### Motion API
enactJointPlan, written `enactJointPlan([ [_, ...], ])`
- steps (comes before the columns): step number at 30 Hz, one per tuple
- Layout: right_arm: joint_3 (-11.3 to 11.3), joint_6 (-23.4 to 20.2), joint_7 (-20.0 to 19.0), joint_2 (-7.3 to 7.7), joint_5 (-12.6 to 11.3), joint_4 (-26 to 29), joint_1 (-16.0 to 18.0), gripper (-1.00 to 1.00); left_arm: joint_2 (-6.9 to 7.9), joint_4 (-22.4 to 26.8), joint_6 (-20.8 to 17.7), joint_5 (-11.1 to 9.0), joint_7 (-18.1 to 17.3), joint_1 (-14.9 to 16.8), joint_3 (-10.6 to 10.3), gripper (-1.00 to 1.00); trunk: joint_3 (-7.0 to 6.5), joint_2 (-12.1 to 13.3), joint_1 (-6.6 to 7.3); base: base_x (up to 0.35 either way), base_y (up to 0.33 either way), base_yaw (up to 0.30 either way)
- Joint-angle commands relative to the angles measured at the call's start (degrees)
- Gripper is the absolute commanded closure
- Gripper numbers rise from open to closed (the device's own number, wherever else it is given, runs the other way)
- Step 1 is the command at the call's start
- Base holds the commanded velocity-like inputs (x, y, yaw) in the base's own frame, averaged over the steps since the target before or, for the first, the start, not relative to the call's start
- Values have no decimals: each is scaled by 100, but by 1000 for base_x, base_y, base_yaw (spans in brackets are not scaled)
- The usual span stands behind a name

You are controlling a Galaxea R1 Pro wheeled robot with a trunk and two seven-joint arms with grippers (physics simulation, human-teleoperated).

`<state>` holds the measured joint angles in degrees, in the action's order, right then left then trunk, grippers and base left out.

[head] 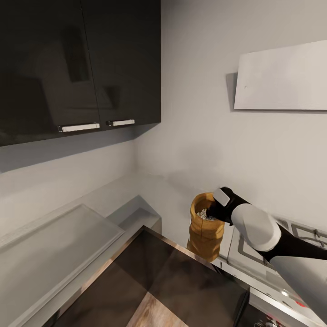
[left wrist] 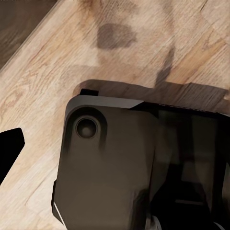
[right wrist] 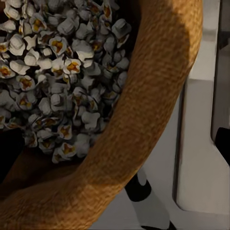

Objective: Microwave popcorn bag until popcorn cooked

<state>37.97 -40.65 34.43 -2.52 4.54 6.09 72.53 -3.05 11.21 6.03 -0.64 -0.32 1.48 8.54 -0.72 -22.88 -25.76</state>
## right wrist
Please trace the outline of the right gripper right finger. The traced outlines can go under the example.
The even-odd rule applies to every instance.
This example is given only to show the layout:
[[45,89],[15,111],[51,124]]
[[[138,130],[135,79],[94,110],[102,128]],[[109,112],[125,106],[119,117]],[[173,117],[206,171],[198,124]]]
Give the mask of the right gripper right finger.
[[230,166],[230,129],[218,128],[215,145]]

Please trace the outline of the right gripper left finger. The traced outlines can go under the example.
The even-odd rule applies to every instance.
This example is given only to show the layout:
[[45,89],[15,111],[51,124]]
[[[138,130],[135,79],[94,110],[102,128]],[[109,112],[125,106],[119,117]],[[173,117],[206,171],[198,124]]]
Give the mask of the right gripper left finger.
[[21,127],[0,133],[0,185],[25,146]]

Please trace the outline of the popcorn bag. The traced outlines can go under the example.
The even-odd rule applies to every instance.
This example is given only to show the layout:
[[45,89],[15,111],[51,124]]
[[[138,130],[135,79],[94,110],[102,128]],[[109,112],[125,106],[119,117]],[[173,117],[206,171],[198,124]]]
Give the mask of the popcorn bag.
[[[115,14],[132,27],[133,47],[126,53],[133,55],[111,120],[83,158],[76,154],[72,161],[53,163],[53,152],[25,145],[0,185],[0,230],[87,230],[159,141],[200,49],[202,0],[116,2]],[[0,24],[9,20],[5,4],[0,0]],[[0,30],[0,37],[7,35]],[[103,48],[101,60],[105,55]],[[51,61],[56,58],[52,51]],[[103,82],[96,88],[99,83],[109,90]],[[41,95],[38,105],[48,97]],[[105,105],[101,117],[111,109]],[[11,113],[11,119],[21,113]]]

